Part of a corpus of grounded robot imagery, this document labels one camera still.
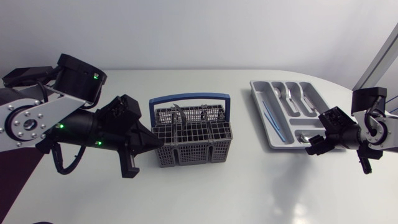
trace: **white table surface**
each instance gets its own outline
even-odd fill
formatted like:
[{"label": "white table surface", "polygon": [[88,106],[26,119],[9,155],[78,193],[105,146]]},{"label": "white table surface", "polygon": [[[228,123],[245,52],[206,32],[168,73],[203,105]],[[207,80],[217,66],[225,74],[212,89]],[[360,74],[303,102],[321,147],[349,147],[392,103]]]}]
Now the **white table surface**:
[{"label": "white table surface", "polygon": [[[234,139],[227,161],[159,168],[152,151],[136,157],[136,178],[123,179],[115,151],[88,148],[70,175],[58,174],[46,155],[4,223],[398,223],[398,154],[385,152],[371,161],[373,173],[364,175],[355,151],[309,156],[304,150],[272,150],[249,81],[310,81],[330,107],[347,113],[350,90],[276,70],[106,73],[97,108],[128,94],[139,102],[147,128],[151,98],[230,94]],[[77,146],[64,145],[63,151],[68,164]]]}]

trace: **wire mesh basket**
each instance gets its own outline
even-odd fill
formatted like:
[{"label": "wire mesh basket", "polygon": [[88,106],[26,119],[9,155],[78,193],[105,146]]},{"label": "wire mesh basket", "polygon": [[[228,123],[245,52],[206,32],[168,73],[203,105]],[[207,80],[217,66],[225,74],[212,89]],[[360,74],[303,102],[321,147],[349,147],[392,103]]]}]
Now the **wire mesh basket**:
[{"label": "wire mesh basket", "polygon": [[[177,100],[225,100],[222,105],[201,105],[154,109],[154,105]],[[152,132],[164,141],[156,149],[161,167],[224,162],[232,141],[229,123],[230,97],[221,93],[186,93],[149,101]]]}]

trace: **blue handle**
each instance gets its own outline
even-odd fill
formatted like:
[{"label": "blue handle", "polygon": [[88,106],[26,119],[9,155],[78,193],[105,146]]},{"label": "blue handle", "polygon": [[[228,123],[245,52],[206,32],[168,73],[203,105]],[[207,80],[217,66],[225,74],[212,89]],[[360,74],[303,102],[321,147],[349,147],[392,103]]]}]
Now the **blue handle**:
[{"label": "blue handle", "polygon": [[212,99],[225,100],[225,120],[229,121],[229,110],[231,107],[231,98],[228,94],[223,93],[182,93],[169,96],[162,96],[149,100],[150,125],[155,126],[155,105],[159,103],[167,103],[177,100],[193,100],[193,99]]}]

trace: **spoon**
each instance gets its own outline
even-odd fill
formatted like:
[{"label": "spoon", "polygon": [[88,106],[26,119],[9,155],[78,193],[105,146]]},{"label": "spoon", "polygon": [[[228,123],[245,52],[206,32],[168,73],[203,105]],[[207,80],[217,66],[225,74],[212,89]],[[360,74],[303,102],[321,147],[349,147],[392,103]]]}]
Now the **spoon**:
[{"label": "spoon", "polygon": [[274,87],[274,92],[275,94],[278,96],[278,98],[280,98],[280,91],[278,88]]}]

